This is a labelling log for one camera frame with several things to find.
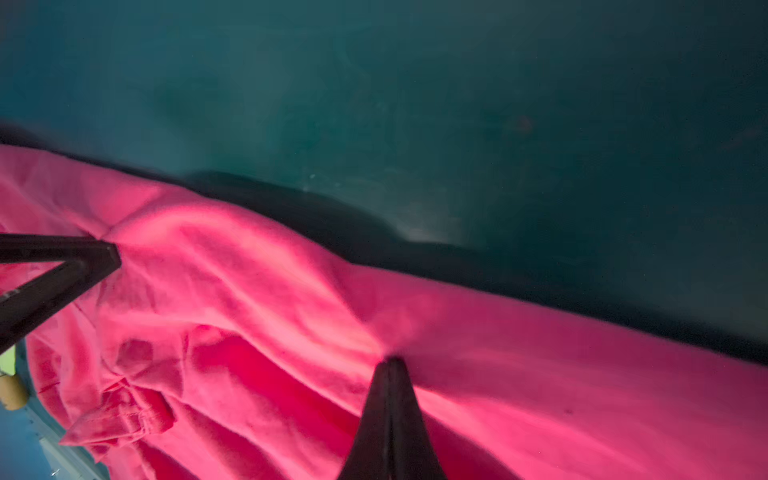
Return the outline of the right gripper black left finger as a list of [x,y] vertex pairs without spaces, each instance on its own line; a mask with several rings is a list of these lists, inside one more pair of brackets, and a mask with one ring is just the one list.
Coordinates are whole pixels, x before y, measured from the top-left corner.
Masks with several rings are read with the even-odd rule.
[[3,264],[55,267],[1,295],[1,351],[6,352],[121,265],[112,243],[84,237],[1,235]]

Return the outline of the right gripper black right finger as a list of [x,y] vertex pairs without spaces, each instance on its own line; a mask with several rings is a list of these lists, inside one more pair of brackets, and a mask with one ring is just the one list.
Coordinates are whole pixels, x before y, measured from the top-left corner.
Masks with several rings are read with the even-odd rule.
[[441,479],[405,361],[389,357],[374,371],[343,479]]

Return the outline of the magenta pink t-shirt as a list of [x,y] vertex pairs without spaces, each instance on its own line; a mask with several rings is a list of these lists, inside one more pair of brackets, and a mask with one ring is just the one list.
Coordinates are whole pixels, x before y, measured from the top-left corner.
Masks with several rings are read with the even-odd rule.
[[354,265],[245,209],[39,150],[1,150],[1,229],[119,250],[26,341],[64,442],[115,479],[332,479],[392,354],[452,479],[767,475],[761,366]]

